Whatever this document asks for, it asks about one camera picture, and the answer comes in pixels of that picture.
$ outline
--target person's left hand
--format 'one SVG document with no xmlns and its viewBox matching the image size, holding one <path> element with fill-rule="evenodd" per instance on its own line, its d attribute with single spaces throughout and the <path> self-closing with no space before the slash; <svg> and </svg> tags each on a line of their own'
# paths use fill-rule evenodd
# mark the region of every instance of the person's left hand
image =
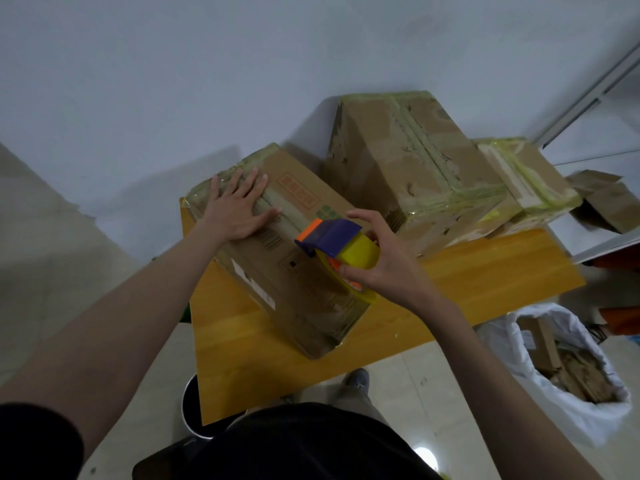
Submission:
<svg viewBox="0 0 640 480">
<path fill-rule="evenodd" d="M 211 179 L 209 202 L 200 220 L 212 227 L 223 242 L 242 239 L 251 235 L 276 218 L 282 209 L 271 208 L 263 214 L 254 216 L 253 204 L 260 198 L 267 186 L 267 174 L 258 178 L 258 167 L 247 175 L 238 187 L 243 170 L 238 168 L 229 180 L 227 188 L 220 195 L 220 182 L 217 175 Z"/>
</svg>

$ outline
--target wooden table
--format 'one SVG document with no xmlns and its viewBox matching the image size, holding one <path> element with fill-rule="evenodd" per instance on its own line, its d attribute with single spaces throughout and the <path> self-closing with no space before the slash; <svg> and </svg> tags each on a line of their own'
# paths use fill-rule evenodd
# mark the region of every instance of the wooden table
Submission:
<svg viewBox="0 0 640 480">
<path fill-rule="evenodd" d="M 185 209 L 181 212 L 186 235 L 193 221 Z M 584 284 L 542 229 L 460 244 L 424 267 L 471 324 Z M 203 424 L 433 340 L 418 318 L 379 299 L 341 346 L 309 360 L 215 262 L 191 297 L 191 320 Z"/>
</svg>

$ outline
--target hand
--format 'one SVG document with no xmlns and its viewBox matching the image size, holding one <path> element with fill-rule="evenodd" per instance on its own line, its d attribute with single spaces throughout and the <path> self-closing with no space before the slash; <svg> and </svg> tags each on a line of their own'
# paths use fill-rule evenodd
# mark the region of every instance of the hand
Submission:
<svg viewBox="0 0 640 480">
<path fill-rule="evenodd" d="M 258 178 L 258 167 L 253 167 L 238 187 L 242 175 L 243 170 L 238 168 L 222 195 L 218 176 L 214 175 L 211 179 L 209 202 L 199 223 L 211 226 L 222 242 L 251 235 L 281 212 L 281 209 L 271 208 L 259 216 L 254 216 L 253 204 L 264 192 L 269 179 L 266 173 Z"/>
<path fill-rule="evenodd" d="M 378 242 L 380 258 L 371 269 L 341 266 L 340 274 L 343 278 L 361 283 L 415 314 L 419 314 L 419 310 L 431 298 L 441 297 L 415 256 L 391 231 L 379 212 L 354 209 L 347 212 L 347 217 L 371 224 L 369 237 Z"/>
</svg>

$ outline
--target pants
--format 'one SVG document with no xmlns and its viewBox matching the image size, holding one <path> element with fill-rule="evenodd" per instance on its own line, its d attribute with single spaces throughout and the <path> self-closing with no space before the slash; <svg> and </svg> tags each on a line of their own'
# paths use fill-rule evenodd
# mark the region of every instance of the pants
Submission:
<svg viewBox="0 0 640 480">
<path fill-rule="evenodd" d="M 241 421 L 243 418 L 246 418 L 247 416 L 249 416 L 249 414 L 256 411 L 281 406 L 283 404 L 322 403 L 333 406 L 334 408 L 341 409 L 343 411 L 350 411 L 352 413 L 368 416 L 389 426 L 389 423 L 385 420 L 384 416 L 382 416 L 382 414 L 380 414 L 380 411 L 378 411 L 376 407 L 371 403 L 369 396 L 366 395 L 362 389 L 358 389 L 354 386 L 345 386 L 343 384 L 324 386 L 322 388 L 322 391 L 315 391 L 316 394 L 305 395 L 307 390 L 302 391 L 299 394 L 300 397 L 298 398 L 298 400 L 293 398 L 292 400 L 288 400 L 289 398 L 276 399 L 269 404 L 256 406 L 247 410 L 244 416 L 240 416 L 240 418 L 236 419 L 233 423 L 235 423 L 236 421 Z"/>
</svg>

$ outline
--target red stamp on box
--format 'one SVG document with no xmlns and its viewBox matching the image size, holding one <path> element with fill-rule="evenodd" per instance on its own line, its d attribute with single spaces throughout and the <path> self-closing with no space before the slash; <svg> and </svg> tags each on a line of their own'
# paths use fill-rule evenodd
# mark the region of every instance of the red stamp on box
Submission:
<svg viewBox="0 0 640 480">
<path fill-rule="evenodd" d="M 277 179 L 277 183 L 293 195 L 307 210 L 311 210 L 313 206 L 320 202 L 320 199 L 311 190 L 297 181 L 289 172 L 284 173 L 283 176 Z"/>
</svg>

